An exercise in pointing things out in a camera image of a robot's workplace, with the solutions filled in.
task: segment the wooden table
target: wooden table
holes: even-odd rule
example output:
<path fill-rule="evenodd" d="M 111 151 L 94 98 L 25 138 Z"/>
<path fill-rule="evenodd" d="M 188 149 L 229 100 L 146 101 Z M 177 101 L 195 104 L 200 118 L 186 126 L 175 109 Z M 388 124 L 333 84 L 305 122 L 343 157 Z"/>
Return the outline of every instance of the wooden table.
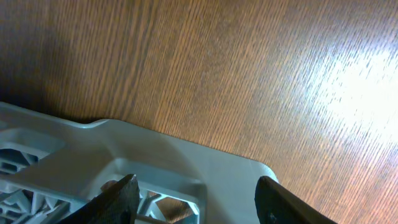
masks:
<path fill-rule="evenodd" d="M 398 222 L 397 1 L 0 10 L 0 100 L 255 159 L 336 222 Z"/>

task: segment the brown wooden surface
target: brown wooden surface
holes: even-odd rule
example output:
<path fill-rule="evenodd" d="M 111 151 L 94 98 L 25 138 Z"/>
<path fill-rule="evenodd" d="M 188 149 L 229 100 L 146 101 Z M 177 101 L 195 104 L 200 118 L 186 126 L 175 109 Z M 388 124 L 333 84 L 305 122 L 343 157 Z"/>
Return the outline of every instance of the brown wooden surface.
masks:
<path fill-rule="evenodd" d="M 397 1 L 0 10 L 0 100 L 255 159 L 336 222 L 398 222 Z"/>

